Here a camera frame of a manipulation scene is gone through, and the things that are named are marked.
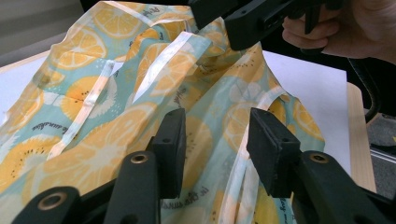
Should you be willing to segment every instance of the gray floor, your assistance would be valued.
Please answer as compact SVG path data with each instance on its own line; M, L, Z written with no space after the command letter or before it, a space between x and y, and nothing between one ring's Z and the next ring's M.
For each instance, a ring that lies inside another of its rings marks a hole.
M396 118L378 114L368 124L367 132L377 193L393 199L396 192Z

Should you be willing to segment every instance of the finger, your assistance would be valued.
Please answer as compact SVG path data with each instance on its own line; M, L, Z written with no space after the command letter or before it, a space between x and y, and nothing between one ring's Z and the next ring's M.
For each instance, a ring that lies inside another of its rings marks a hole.
M329 10L325 7L325 5L322 5L320 7L320 16L319 16L319 22L321 21L328 21L330 19L333 19L340 15L341 10ZM303 15L299 20L305 21L305 15Z
M282 37L286 42L300 49L320 49L326 47L326 45L328 44L327 38L321 38L316 40L307 39L290 33L288 30L283 31Z
M339 23L334 20L320 22L308 35L306 35L304 32L304 28L305 28L304 21L300 21L300 20L294 21L289 18L285 18L282 26L285 30L287 30L288 32L294 35L312 40L325 38L326 36L329 35L334 35L339 30Z

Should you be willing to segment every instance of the table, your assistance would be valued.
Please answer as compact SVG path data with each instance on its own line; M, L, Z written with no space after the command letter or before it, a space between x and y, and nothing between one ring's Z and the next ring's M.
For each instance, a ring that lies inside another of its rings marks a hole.
M18 99L48 54L46 51L0 68L0 95L4 99L0 112L7 110ZM314 117L326 140L325 152L335 157L359 186L376 192L361 91L347 83L344 71L268 51L263 55L282 87L300 98ZM18 69L30 69L31 73L21 73L22 78L15 77L17 74L10 75ZM10 83L18 83L16 89L12 88L14 91L6 89ZM315 89L320 94L312 93Z

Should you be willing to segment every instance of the dark background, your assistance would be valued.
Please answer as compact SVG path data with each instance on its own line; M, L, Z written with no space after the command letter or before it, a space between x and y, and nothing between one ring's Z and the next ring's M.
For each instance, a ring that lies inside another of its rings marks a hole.
M84 10L93 6L96 0L80 0ZM187 5L188 0L135 0L135 2L162 4L162 5ZM367 90L362 85L360 79L355 74L348 60L342 57L335 57L325 54L308 56L300 52L298 48L288 44L282 39L282 28L279 27L273 33L262 40L262 48L275 53L290 56L312 63L319 63L330 67L346 71L347 81L355 84L361 89L363 104L365 108L370 108L371 99ZM396 117L396 65L386 63L377 59L363 59L369 72L379 88L378 98L382 101L380 112Z

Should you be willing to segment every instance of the patterned fabric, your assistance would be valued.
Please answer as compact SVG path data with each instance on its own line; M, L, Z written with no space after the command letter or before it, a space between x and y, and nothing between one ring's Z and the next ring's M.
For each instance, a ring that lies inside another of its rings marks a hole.
M249 110L274 113L302 149L324 142L260 44L231 50L222 20L197 30L188 7L110 1L52 46L0 128L2 223L43 190L85 194L114 179L122 158L144 150L179 107L187 111L184 180L180 198L162 203L163 223L295 222L289 200L267 196L241 145Z

